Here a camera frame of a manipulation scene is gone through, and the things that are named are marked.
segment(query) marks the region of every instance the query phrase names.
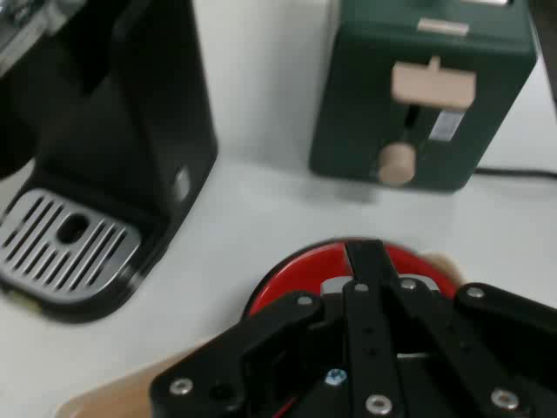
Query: wooden knob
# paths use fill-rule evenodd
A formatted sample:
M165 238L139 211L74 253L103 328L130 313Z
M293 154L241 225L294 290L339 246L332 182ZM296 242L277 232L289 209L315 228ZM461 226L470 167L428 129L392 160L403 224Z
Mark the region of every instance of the wooden knob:
M416 173L416 150L410 144L395 142L379 153L379 180L384 185L405 185Z

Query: red object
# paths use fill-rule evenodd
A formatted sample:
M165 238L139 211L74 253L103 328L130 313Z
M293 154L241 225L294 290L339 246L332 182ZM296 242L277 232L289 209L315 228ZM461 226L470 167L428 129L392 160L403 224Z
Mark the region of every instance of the red object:
M245 314L252 316L274 300L294 291L307 291L319 295L321 283L339 276L352 276L346 254L345 240L309 247L296 253L273 268L252 296ZM427 276L447 297L458 290L451 278L418 255L392 244L385 248L399 274Z

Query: wooden board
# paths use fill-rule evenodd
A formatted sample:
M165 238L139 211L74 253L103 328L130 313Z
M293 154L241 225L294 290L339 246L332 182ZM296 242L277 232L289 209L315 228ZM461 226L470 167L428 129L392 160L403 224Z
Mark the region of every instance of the wooden board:
M195 348L82 394L65 403L55 418L151 418L151 382L193 351Z

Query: screw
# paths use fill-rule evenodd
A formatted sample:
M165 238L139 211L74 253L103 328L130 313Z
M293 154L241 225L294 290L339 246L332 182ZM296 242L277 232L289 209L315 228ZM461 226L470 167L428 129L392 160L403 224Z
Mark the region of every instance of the screw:
M471 298L476 299L481 299L486 295L486 293L479 287L469 287L468 290L466 290L466 294Z
M180 168L176 173L174 178L174 183L172 184L172 191L174 193L174 199L177 202L183 201L190 194L191 181L190 173L186 166Z
M302 307L311 305L312 303L313 303L313 299L310 298L309 296L300 296L298 298L298 304L301 305Z
M403 289L406 290L414 290L418 286L416 284L416 280L412 280L412 279L404 279L402 280L402 282L400 282L400 285L402 286Z
M495 389L491 394L491 401L496 407L507 411L514 411L519 407L519 397L505 389Z
M356 289L356 292L367 292L369 290L369 287L367 285L365 285L364 283L358 283L354 289Z
M373 415L389 415L393 410L393 403L382 394L372 394L366 401L366 409Z
M191 379L176 379L171 384L171 394L183 396L189 394L193 390L193 381Z
M344 370L334 368L332 370L329 370L329 373L327 373L325 383L329 386L340 386L347 377L348 375Z

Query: metal plate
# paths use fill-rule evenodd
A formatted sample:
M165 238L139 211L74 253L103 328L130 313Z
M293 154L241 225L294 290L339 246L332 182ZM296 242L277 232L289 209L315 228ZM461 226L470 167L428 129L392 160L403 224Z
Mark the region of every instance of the metal plate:
M0 0L0 77L44 35L55 35L87 0Z
M134 226L31 190L0 220L0 277L41 300L77 303L109 286L140 244Z

